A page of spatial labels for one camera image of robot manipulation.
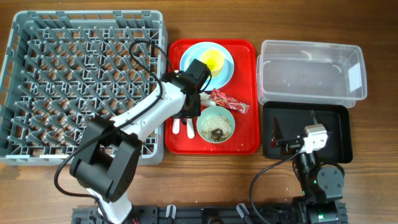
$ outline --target blue plate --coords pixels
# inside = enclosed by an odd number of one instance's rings
[[[188,48],[182,55],[180,61],[180,70],[185,71],[189,67],[193,59],[200,60],[201,55],[206,50],[210,49],[219,50],[223,54],[225,62],[223,69],[220,71],[220,74],[211,79],[211,82],[205,89],[205,91],[211,91],[214,88],[219,89],[225,86],[230,81],[234,73],[234,60],[232,59],[232,55],[220,44],[216,44],[213,42],[201,42]]]

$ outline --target candy wrapper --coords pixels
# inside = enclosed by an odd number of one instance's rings
[[[211,92],[211,100],[213,100],[216,104],[220,106],[233,110],[238,110],[243,114],[246,114],[250,108],[249,105],[241,103],[238,100],[229,97],[227,94],[222,93],[217,89],[213,89],[213,91]]]

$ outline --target white sticker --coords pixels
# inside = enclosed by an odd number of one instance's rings
[[[348,70],[349,91],[353,92],[362,87],[361,66],[359,63]]]

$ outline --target table surface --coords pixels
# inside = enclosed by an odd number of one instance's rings
[[[350,223],[398,222],[398,1],[77,1],[3,0],[0,55],[12,18],[22,10],[157,9],[169,43],[181,38],[239,38],[257,54],[267,39],[353,44],[362,48],[368,97],[349,109],[354,159],[346,170],[344,198]],[[274,163],[262,146],[250,156],[181,156],[165,152],[158,166],[138,167],[128,189],[136,205],[249,203],[249,184]],[[92,205],[53,186],[56,167],[0,165],[0,223],[70,223],[72,208]],[[60,184],[84,192],[65,169]],[[291,164],[262,176],[257,202],[286,202],[300,195]]]

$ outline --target plastic dish rack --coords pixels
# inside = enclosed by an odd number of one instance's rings
[[[15,15],[0,74],[0,162],[55,165],[78,148],[90,118],[127,111],[156,87],[129,56],[135,40],[166,51],[159,11],[23,11]],[[134,55],[160,76],[165,57]],[[142,145],[140,165],[163,159],[163,125]],[[104,150],[114,155],[115,148]]]

